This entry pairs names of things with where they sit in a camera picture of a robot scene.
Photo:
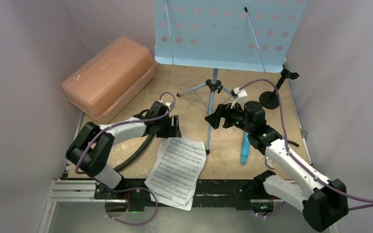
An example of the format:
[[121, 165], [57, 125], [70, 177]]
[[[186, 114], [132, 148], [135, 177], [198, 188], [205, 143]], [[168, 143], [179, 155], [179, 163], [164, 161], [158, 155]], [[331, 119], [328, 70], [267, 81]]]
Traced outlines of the sheet music top page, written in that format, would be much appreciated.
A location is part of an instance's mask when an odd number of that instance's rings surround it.
[[198, 177], [206, 162], [204, 142], [187, 137], [164, 140], [145, 185], [157, 195], [195, 194]]

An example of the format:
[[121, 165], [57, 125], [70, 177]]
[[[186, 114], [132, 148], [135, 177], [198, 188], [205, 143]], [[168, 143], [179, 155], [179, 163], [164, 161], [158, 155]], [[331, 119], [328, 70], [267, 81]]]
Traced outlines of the black microphone desk stand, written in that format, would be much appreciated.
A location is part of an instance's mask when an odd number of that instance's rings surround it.
[[[281, 71], [281, 77], [276, 83], [276, 88], [279, 90], [286, 79], [295, 80], [299, 77], [297, 72], [290, 72], [288, 69], [283, 67]], [[275, 90], [263, 92], [259, 97], [260, 104], [267, 109], [276, 109], [279, 107], [278, 95]]]

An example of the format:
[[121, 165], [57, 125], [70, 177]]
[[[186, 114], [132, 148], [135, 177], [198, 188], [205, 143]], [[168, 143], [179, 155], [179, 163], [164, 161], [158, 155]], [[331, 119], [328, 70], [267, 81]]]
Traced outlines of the blue music stand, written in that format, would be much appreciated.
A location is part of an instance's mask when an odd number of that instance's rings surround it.
[[278, 73], [306, 0], [157, 0], [155, 60], [166, 65]]

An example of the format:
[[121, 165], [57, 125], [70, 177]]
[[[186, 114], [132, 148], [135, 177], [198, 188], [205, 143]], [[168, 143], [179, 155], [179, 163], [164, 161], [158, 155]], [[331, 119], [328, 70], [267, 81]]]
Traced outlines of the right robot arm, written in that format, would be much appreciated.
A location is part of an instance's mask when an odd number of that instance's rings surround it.
[[257, 101], [243, 107], [219, 104], [215, 112], [206, 116], [213, 128], [235, 126], [248, 134], [253, 148], [278, 164], [295, 183], [284, 181], [267, 170], [253, 184], [254, 193], [261, 198], [268, 194], [278, 197], [298, 209], [311, 228], [323, 232], [349, 213], [346, 185], [339, 179], [331, 180], [301, 159], [274, 128], [267, 124], [265, 111]]

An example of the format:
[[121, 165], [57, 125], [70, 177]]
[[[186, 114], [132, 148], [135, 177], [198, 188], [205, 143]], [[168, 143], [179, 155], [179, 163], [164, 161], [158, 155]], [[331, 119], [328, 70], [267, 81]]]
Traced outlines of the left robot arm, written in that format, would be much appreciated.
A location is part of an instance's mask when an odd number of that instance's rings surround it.
[[88, 177], [106, 186], [106, 192], [115, 199], [125, 194], [123, 177], [107, 160], [112, 147], [129, 139], [155, 135], [157, 138], [180, 138], [177, 115], [170, 115], [174, 102], [155, 101], [150, 109], [126, 121], [98, 125], [86, 123], [66, 152], [66, 159]]

